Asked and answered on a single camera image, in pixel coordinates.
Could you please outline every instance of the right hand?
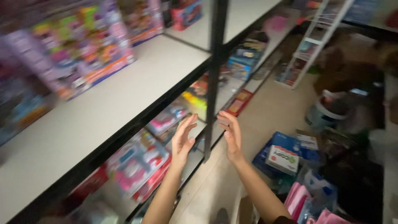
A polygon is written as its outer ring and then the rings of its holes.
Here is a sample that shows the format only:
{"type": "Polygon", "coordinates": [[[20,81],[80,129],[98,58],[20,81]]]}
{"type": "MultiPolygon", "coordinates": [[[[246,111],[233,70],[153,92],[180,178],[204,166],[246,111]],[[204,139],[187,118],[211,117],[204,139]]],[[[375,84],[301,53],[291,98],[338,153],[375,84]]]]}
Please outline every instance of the right hand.
{"type": "Polygon", "coordinates": [[[233,164],[245,160],[241,150],[242,137],[240,134],[238,119],[225,111],[220,111],[217,118],[228,123],[228,126],[225,124],[219,124],[219,126],[225,130],[224,137],[228,143],[228,160],[233,164]]]}

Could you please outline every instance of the tiled floor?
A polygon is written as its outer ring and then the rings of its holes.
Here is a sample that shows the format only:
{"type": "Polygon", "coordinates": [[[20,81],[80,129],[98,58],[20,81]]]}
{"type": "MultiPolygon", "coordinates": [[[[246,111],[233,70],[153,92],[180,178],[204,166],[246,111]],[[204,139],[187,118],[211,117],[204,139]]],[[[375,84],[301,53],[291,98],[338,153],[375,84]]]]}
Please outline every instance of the tiled floor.
{"type": "MultiPolygon", "coordinates": [[[[238,120],[242,130],[242,150],[251,161],[275,131],[291,134],[296,129],[309,130],[304,122],[307,109],[315,101],[313,75],[306,75],[296,90],[273,81],[271,75],[258,90],[238,120]]],[[[208,224],[219,208],[226,208],[235,223],[237,208],[244,194],[233,166],[226,158],[226,142],[221,139],[210,159],[202,164],[185,186],[171,224],[208,224]]],[[[266,183],[270,180],[263,174],[266,183]]]]}

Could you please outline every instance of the left hand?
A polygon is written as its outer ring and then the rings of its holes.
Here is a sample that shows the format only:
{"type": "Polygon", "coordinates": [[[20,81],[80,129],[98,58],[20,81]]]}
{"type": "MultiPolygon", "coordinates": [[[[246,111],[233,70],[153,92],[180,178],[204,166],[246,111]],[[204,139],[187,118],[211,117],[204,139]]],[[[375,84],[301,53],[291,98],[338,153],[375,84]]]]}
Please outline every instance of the left hand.
{"type": "Polygon", "coordinates": [[[197,124],[192,124],[198,120],[198,115],[193,114],[180,122],[177,131],[172,138],[172,162],[170,167],[182,170],[187,163],[188,153],[195,143],[195,138],[188,139],[188,133],[197,124]]]}

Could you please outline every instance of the black metal shelf frame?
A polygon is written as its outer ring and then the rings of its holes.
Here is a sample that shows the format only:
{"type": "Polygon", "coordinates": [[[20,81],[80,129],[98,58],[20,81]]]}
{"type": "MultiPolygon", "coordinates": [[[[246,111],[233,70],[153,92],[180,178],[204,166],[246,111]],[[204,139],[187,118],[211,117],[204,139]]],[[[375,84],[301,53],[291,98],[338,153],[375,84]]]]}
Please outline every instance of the black metal shelf frame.
{"type": "MultiPolygon", "coordinates": [[[[210,157],[211,150],[220,140],[222,135],[214,144],[211,144],[213,124],[216,121],[215,104],[217,100],[217,90],[219,81],[220,66],[227,60],[229,53],[237,46],[244,38],[256,27],[258,27],[266,18],[267,12],[259,19],[249,25],[245,30],[239,33],[236,37],[228,43],[223,43],[224,31],[226,25],[226,17],[228,12],[229,0],[214,0],[212,8],[212,22],[211,22],[211,57],[203,62],[200,66],[190,72],[184,79],[172,87],[168,92],[163,94],[159,99],[153,102],[149,107],[142,111],[139,115],[134,117],[131,121],[125,124],[121,129],[114,133],[104,143],[97,147],[92,153],[85,157],[82,161],[76,164],[71,170],[64,174],[59,180],[53,183],[47,190],[41,193],[35,200],[27,205],[15,217],[13,217],[9,224],[35,224],[44,215],[47,208],[55,205],[58,201],[64,199],[68,194],[78,186],[85,178],[94,172],[101,164],[103,164],[112,154],[114,154],[125,142],[132,138],[140,129],[148,124],[155,116],[173,102],[183,91],[185,91],[193,82],[201,77],[206,71],[209,71],[208,82],[208,99],[207,99],[207,116],[206,127],[196,137],[197,143],[205,136],[205,152],[204,157],[200,163],[195,167],[193,172],[181,186],[178,194],[181,193],[184,186],[191,179],[193,174],[197,171],[199,166],[206,162],[210,157]]],[[[137,214],[144,204],[140,204],[127,218],[131,220],[137,214]]]]}

